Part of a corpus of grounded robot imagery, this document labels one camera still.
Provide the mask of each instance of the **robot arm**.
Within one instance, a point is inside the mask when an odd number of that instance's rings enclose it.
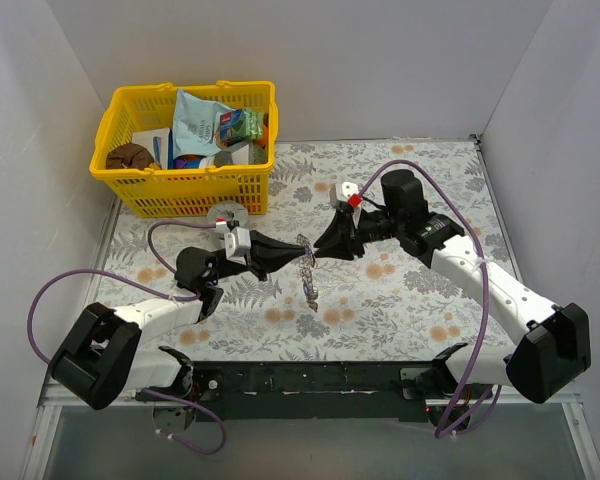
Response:
[[[482,302],[482,260],[463,229],[429,211],[422,185],[411,171],[385,173],[381,183],[385,205],[371,212],[360,207],[357,185],[332,189],[336,214],[315,243],[315,257],[354,260],[364,255],[366,243],[395,238],[405,252]],[[211,315],[223,294],[218,280],[244,272],[265,280],[305,254],[304,247],[231,222],[217,226],[225,229],[226,249],[188,247],[177,258],[178,287],[199,293],[197,301],[152,299],[113,310],[99,303],[88,306],[51,360],[51,376],[94,409],[106,407],[123,390],[163,388],[176,396],[190,392],[193,367],[186,356],[165,347],[136,352],[138,346]],[[535,294],[496,265],[488,268],[490,313],[512,344],[482,348],[468,382],[513,386],[542,403],[589,367],[588,317],[575,304],[562,308]],[[454,390],[471,352],[466,344],[441,352],[432,369],[414,379],[416,388],[418,382],[433,382],[438,391]]]
[[[332,188],[336,215],[315,243],[315,256],[353,260],[364,255],[365,243],[396,238],[408,254],[482,303],[482,260],[463,229],[447,216],[429,211],[422,184],[409,170],[385,173],[381,184],[386,205],[377,205],[372,212],[360,207],[357,185]],[[532,292],[495,264],[488,269],[490,314],[512,344],[482,348],[468,383],[512,386],[527,399],[543,403],[589,368],[588,317],[576,304],[562,308]],[[433,361],[437,378],[457,384],[471,352],[459,344],[440,353]]]
[[[251,272],[259,280],[305,254],[262,233],[219,222],[226,249],[208,252],[185,248],[176,260],[178,287],[199,293],[198,300],[179,303],[150,299],[110,309],[87,306],[49,363],[49,373],[95,410],[109,405],[125,390],[152,387],[184,395],[190,391],[192,365],[165,347],[139,351],[139,346],[174,328],[211,315],[223,295],[218,280]]]

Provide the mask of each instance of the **glass panel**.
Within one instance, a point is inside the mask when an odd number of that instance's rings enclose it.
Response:
[[[558,404],[500,405],[475,432],[443,440],[390,419],[230,421],[211,457],[156,435],[151,413],[63,409],[46,478],[584,478]],[[212,423],[184,436],[209,447],[220,438]]]

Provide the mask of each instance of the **leaf pattern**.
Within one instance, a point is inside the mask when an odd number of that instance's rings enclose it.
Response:
[[[269,178],[269,213],[252,216],[250,222],[282,241],[295,244],[298,233],[315,241],[333,218],[331,184],[362,185],[379,166],[397,158],[418,162],[438,180],[476,229],[487,257],[513,271],[471,142],[277,144],[276,166]],[[429,185],[423,188],[431,209],[452,215]],[[382,202],[379,182],[367,195]],[[178,294],[173,276],[147,248],[147,230],[155,221],[138,218],[123,206],[105,269]],[[206,218],[193,221],[204,224]],[[172,265],[187,246],[222,248],[212,232],[175,226],[157,230],[154,242]],[[320,291],[318,313],[306,306],[297,265],[281,269],[265,282],[243,274],[220,281],[225,294],[207,320],[172,330],[142,348],[169,345],[193,360],[429,360],[450,345],[475,340],[481,308],[458,287],[409,257],[395,240],[370,244],[365,250],[364,258],[355,262],[318,260],[313,271]],[[148,296],[105,278],[97,298],[118,306]],[[509,339],[490,322],[485,342],[499,346]]]

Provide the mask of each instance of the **yellow basket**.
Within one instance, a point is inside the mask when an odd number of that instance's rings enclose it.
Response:
[[[108,153],[131,141],[137,131],[171,127],[176,92],[216,100],[232,108],[251,107],[269,114],[267,163],[227,165],[203,169],[107,170]],[[251,214],[267,211],[269,173],[273,170],[274,143],[278,136],[278,107],[271,82],[227,82],[198,87],[170,83],[122,87],[115,91],[96,135],[96,150],[89,170],[103,180],[140,217],[206,215],[218,202],[235,200]]]

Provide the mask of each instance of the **red tag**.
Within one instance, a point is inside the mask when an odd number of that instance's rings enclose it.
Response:
[[[357,193],[354,193],[353,195],[351,195],[351,198],[349,198],[349,202],[347,203],[349,203],[349,205],[351,205],[353,208],[356,208],[362,203],[362,197]]]

